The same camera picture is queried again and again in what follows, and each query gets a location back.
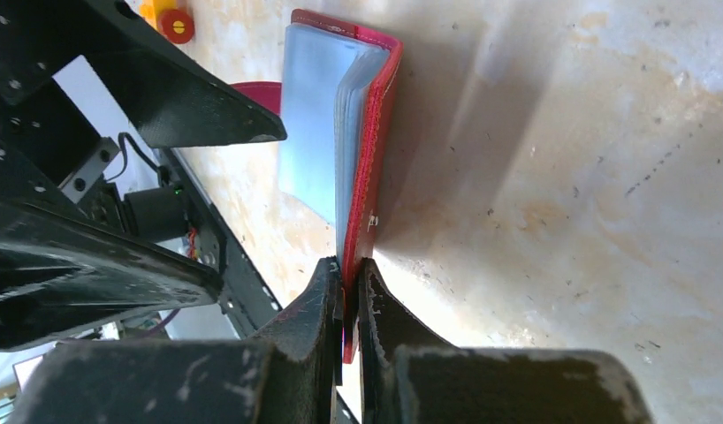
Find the table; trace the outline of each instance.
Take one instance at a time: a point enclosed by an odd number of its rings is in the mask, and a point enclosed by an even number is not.
[[[280,80],[295,7],[405,43],[375,258],[427,325],[607,351],[661,422],[723,420],[723,0],[189,7],[184,51],[230,83]],[[334,230],[278,191],[277,151],[185,155],[286,304]]]

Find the card holder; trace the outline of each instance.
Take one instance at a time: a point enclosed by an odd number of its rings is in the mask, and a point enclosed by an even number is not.
[[[337,233],[341,234],[337,250],[345,303],[343,360],[350,363],[358,344],[356,280],[362,259],[372,255],[377,235],[377,193],[403,44],[374,29],[302,9],[293,11],[291,23],[287,28],[285,66],[292,60],[299,62],[289,64],[296,66],[292,73],[287,74],[285,68],[286,87],[282,89],[281,83],[268,81],[232,87],[284,119],[288,139],[279,147],[279,188],[334,223]],[[307,51],[307,40],[301,50],[295,50],[296,46],[289,42],[290,32],[299,28],[302,37],[315,36],[302,26],[332,35],[330,38],[337,39],[343,49],[356,51],[351,54],[333,45],[312,56],[314,49],[310,43]],[[364,45],[375,49],[366,49]],[[308,58],[303,63],[304,56],[317,60],[312,62]],[[344,72],[343,68],[355,71]],[[302,72],[306,72],[306,79],[302,78]],[[290,87],[287,79],[292,80]],[[335,95],[328,110],[329,90],[335,90]],[[361,119],[354,121],[354,105],[359,101]],[[330,152],[326,144],[317,142],[322,139],[327,143],[328,138],[332,142]],[[350,164],[349,157],[354,155],[356,163]],[[331,174],[332,184],[326,181]],[[350,193],[346,193],[343,187],[349,186],[349,180],[353,183]]]

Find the red wallet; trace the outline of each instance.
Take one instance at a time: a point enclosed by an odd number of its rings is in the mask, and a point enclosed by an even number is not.
[[[358,345],[356,328],[359,308],[358,277],[362,258],[371,257],[377,227],[377,192],[383,167],[387,137],[395,97],[396,76],[403,53],[403,44],[388,34],[331,18],[312,11],[292,12],[292,23],[309,25],[334,34],[377,45],[390,52],[379,74],[369,85],[361,124],[361,147],[354,177],[354,193],[344,243],[341,275],[344,285],[344,350],[343,361],[351,363]],[[232,87],[279,114],[281,85],[277,82],[245,82]]]

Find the black cable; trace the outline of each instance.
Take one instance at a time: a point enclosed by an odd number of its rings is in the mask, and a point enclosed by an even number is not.
[[[146,156],[145,153],[143,153],[143,151],[141,150],[141,147],[138,146],[137,142],[135,142],[135,139],[133,138],[133,136],[130,135],[129,132],[121,132],[117,136],[117,144],[119,144],[119,151],[122,153],[122,170],[120,172],[118,172],[117,175],[115,175],[114,177],[109,178],[107,180],[108,183],[110,183],[113,179],[122,175],[125,172],[125,170],[127,170],[127,163],[128,163],[127,143],[130,143],[130,147],[133,148],[135,153],[141,158],[141,160],[143,162],[145,162],[149,166],[149,168],[151,170],[153,170],[155,173],[158,173],[158,166],[156,165],[156,163],[153,162],[151,160],[151,158]]]

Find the yellow toy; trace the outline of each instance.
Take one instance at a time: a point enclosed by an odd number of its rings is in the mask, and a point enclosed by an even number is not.
[[[141,16],[167,40],[185,44],[195,35],[195,23],[177,0],[143,0]]]

